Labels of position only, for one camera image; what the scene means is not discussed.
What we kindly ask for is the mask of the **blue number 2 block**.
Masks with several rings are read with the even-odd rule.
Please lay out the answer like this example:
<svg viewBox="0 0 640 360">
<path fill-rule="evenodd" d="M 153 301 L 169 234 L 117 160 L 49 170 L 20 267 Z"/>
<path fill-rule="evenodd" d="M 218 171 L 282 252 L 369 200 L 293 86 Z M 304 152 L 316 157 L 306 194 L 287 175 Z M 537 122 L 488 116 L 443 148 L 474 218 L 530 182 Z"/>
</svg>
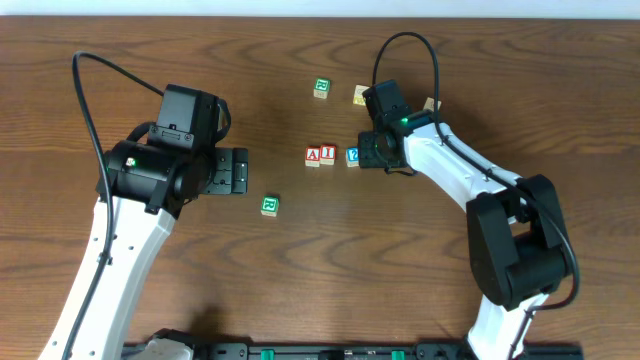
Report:
<svg viewBox="0 0 640 360">
<path fill-rule="evenodd" d="M 359 166 L 359 150 L 357 147 L 350 147 L 346 150 L 346 164 L 348 167 Z"/>
</svg>

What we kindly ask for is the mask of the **red letter I block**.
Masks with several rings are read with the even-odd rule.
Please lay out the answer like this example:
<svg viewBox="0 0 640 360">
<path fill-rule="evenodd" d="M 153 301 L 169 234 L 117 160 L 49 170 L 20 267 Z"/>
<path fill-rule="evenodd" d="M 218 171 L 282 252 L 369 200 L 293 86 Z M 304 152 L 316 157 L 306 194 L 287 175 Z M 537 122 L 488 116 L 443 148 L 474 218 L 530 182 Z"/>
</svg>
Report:
<svg viewBox="0 0 640 360">
<path fill-rule="evenodd" d="M 334 165 L 337 148 L 334 145 L 322 145 L 320 147 L 320 164 Z"/>
</svg>

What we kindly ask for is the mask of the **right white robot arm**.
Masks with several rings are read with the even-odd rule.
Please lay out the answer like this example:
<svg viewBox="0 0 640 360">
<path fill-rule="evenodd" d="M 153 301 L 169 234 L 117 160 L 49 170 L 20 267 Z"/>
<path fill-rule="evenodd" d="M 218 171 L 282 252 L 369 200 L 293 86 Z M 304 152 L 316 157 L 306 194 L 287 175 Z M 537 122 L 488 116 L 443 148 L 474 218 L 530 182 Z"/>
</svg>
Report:
<svg viewBox="0 0 640 360">
<path fill-rule="evenodd" d="M 559 199 L 542 175 L 523 178 L 491 163 L 429 110 L 385 115 L 358 136 L 359 164 L 423 174 L 465 212 L 469 260 L 483 294 L 466 341 L 478 359 L 516 359 L 536 313 L 578 266 Z"/>
</svg>

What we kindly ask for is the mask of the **yellow letter block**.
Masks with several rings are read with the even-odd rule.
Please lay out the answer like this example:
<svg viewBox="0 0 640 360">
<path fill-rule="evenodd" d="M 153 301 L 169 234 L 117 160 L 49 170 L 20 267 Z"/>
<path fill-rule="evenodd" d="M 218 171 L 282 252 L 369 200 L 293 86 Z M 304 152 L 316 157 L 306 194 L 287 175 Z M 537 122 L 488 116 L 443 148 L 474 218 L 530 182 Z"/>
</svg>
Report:
<svg viewBox="0 0 640 360">
<path fill-rule="evenodd" d="M 365 85 L 356 85 L 355 89 L 354 89 L 354 95 L 353 95 L 353 103 L 355 105 L 359 105 L 359 106 L 365 106 L 366 105 L 366 100 L 363 96 L 363 93 L 368 90 L 369 87 L 365 86 Z"/>
</svg>

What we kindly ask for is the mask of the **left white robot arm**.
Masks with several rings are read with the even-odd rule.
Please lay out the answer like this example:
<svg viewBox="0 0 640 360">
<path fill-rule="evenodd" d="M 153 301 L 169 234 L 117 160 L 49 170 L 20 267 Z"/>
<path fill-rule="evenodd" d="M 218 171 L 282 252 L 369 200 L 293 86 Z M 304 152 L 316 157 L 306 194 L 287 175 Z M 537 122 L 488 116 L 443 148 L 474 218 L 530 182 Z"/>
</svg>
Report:
<svg viewBox="0 0 640 360">
<path fill-rule="evenodd" d="M 247 191 L 244 148 L 180 151 L 131 140 L 106 155 L 88 245 L 43 359 L 118 359 L 146 277 L 182 207 Z"/>
</svg>

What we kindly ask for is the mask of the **plain wooden letter block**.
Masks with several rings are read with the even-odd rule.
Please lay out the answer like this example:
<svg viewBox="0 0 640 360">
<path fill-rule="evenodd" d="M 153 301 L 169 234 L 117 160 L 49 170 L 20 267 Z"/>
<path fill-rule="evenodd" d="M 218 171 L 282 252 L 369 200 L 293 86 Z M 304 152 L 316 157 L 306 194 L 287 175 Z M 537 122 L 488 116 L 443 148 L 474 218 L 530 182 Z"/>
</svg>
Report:
<svg viewBox="0 0 640 360">
<path fill-rule="evenodd" d="M 442 102 L 440 100 L 436 101 L 434 98 L 428 97 L 423 106 L 424 110 L 429 110 L 433 112 L 436 109 L 440 109 Z"/>
</svg>

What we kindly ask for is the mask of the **red letter A block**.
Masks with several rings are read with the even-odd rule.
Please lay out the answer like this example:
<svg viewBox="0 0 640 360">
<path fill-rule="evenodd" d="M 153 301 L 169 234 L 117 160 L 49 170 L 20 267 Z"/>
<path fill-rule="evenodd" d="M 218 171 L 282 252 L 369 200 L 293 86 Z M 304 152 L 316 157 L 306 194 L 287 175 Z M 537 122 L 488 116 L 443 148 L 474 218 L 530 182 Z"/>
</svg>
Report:
<svg viewBox="0 0 640 360">
<path fill-rule="evenodd" d="M 307 147 L 305 151 L 305 165 L 307 167 L 319 167 L 320 162 L 320 151 L 319 147 Z"/>
</svg>

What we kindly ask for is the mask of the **near green R block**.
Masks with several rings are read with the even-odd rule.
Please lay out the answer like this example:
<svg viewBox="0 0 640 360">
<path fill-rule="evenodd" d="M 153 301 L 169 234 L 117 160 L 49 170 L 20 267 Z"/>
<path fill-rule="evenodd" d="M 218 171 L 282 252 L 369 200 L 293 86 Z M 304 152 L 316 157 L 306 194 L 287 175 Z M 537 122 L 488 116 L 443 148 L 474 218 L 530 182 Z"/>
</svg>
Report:
<svg viewBox="0 0 640 360">
<path fill-rule="evenodd" d="M 279 198 L 275 196 L 264 196 L 261 203 L 261 214 L 269 217 L 276 217 L 279 210 Z"/>
</svg>

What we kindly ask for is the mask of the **far green letter block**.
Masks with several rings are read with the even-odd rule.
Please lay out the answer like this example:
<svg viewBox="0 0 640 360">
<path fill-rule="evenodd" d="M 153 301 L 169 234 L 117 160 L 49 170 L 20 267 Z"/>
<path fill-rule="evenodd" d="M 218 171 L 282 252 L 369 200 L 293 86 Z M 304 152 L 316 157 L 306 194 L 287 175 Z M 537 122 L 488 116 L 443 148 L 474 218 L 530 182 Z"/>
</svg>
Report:
<svg viewBox="0 0 640 360">
<path fill-rule="evenodd" d="M 317 78 L 314 84 L 313 96 L 320 99 L 328 97 L 331 87 L 331 81 L 326 78 Z"/>
</svg>

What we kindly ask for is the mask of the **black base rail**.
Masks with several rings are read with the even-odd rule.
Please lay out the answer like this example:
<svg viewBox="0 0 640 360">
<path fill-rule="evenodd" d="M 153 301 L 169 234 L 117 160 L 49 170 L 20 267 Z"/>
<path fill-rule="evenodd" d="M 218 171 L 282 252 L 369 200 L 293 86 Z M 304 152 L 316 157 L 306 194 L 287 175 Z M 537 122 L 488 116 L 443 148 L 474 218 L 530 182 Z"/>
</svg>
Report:
<svg viewBox="0 0 640 360">
<path fill-rule="evenodd" d="M 465 342 L 403 344 L 291 345 L 206 342 L 177 330 L 162 329 L 144 344 L 126 345 L 122 359 L 193 360 L 472 360 Z"/>
</svg>

